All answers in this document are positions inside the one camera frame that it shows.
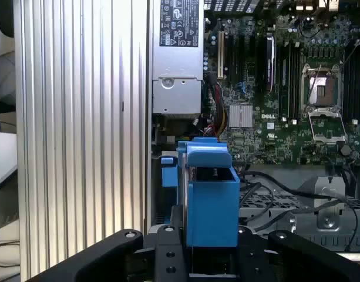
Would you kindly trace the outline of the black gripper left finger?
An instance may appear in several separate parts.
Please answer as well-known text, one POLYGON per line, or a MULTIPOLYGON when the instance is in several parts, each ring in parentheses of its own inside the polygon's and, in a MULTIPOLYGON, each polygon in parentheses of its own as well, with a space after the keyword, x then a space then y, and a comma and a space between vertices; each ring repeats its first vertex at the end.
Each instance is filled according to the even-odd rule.
POLYGON ((31 281, 187 281, 183 208, 143 235, 124 229, 31 278, 31 281))

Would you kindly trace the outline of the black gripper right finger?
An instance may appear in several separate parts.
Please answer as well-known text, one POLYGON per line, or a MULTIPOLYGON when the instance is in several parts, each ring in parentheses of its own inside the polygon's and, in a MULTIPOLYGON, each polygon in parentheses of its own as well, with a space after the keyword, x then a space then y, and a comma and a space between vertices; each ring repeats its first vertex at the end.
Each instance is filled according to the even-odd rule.
POLYGON ((286 230, 238 228, 239 281, 360 281, 360 264, 286 230))

